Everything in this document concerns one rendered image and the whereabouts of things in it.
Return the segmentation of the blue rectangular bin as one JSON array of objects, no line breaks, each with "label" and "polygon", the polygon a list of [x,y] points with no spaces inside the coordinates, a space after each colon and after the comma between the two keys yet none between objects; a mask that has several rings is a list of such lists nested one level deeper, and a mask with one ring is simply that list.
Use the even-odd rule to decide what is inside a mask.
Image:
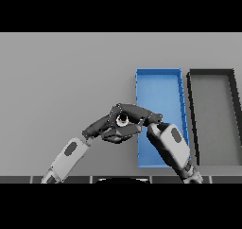
[{"label": "blue rectangular bin", "polygon": [[[136,104],[156,114],[163,122],[175,124],[189,143],[185,101],[180,68],[137,68]],[[167,167],[155,147],[147,139],[147,127],[138,135],[138,167]]]}]

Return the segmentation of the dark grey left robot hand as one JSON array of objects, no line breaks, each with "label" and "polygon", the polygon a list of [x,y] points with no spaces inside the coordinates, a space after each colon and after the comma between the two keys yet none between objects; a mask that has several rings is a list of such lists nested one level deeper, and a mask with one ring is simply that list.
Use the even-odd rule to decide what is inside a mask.
[{"label": "dark grey left robot hand", "polygon": [[117,124],[114,122],[111,124],[108,117],[104,116],[86,128],[82,132],[82,135],[88,143],[90,143],[92,139],[100,136],[104,141],[120,144],[129,140],[135,134],[140,133],[143,123],[144,120],[141,119],[137,124],[130,123],[128,120],[125,123],[120,122]]}]

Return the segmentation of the dark grey rectangular bin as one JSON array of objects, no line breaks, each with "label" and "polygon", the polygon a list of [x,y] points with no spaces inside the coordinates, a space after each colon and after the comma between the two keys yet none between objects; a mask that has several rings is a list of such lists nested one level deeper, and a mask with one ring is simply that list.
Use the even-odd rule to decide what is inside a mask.
[{"label": "dark grey rectangular bin", "polygon": [[242,109],[233,69],[186,75],[197,164],[242,166]]}]

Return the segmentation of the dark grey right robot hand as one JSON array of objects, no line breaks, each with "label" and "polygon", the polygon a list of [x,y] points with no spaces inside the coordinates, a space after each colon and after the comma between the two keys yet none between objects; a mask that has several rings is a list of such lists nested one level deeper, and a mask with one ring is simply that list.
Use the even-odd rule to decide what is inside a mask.
[{"label": "dark grey right robot hand", "polygon": [[120,115],[126,115],[129,122],[138,124],[140,119],[144,119],[143,125],[147,127],[151,123],[160,124],[163,119],[162,114],[156,114],[150,110],[142,108],[134,104],[118,103],[112,107],[107,121],[111,126],[116,124],[116,118]]}]

